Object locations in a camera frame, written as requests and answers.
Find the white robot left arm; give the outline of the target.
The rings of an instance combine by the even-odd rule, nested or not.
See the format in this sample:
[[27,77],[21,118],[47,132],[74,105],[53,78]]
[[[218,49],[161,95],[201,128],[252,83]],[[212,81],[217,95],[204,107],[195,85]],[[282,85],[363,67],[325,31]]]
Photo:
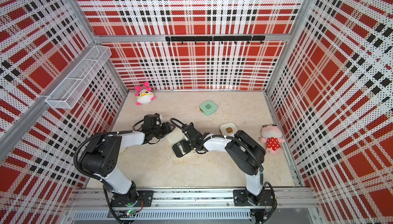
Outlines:
[[110,207],[144,205],[136,184],[117,167],[120,151],[150,144],[152,139],[161,140],[175,128],[170,122],[162,122],[158,113],[145,115],[135,125],[139,124],[139,129],[133,126],[132,130],[92,135],[80,143],[73,156],[74,166],[79,173],[101,182],[105,194],[113,194],[113,200],[108,204]]

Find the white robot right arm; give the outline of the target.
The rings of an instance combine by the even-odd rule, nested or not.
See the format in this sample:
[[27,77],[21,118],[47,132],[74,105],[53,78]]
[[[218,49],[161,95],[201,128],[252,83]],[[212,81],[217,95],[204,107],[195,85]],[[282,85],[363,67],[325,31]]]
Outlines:
[[184,136],[184,139],[173,145],[173,152],[178,158],[191,152],[225,152],[245,174],[246,188],[233,191],[236,206],[271,206],[273,209],[277,207],[272,185],[263,179],[266,151],[251,136],[242,130],[231,136],[202,134],[195,129],[193,123],[184,124],[175,118],[171,118],[170,123],[180,129]]

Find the mint green manicure case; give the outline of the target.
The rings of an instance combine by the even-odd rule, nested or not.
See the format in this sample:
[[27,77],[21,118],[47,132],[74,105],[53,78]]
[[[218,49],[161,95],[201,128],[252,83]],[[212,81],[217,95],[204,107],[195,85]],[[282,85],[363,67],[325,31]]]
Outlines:
[[206,115],[206,116],[210,116],[212,114],[214,114],[215,112],[217,112],[218,110],[218,106],[216,103],[214,103],[212,100],[207,100],[205,102],[203,102],[200,106],[200,111]]

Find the cream manicure case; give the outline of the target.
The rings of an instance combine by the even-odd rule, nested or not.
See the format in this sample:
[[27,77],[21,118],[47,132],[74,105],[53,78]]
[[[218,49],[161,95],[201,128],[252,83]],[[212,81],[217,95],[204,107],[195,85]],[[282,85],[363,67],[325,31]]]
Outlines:
[[220,134],[223,136],[234,136],[238,131],[236,125],[232,122],[220,126]]
[[177,159],[184,158],[193,152],[193,147],[182,130],[175,128],[172,132],[164,137],[171,146],[171,151]]

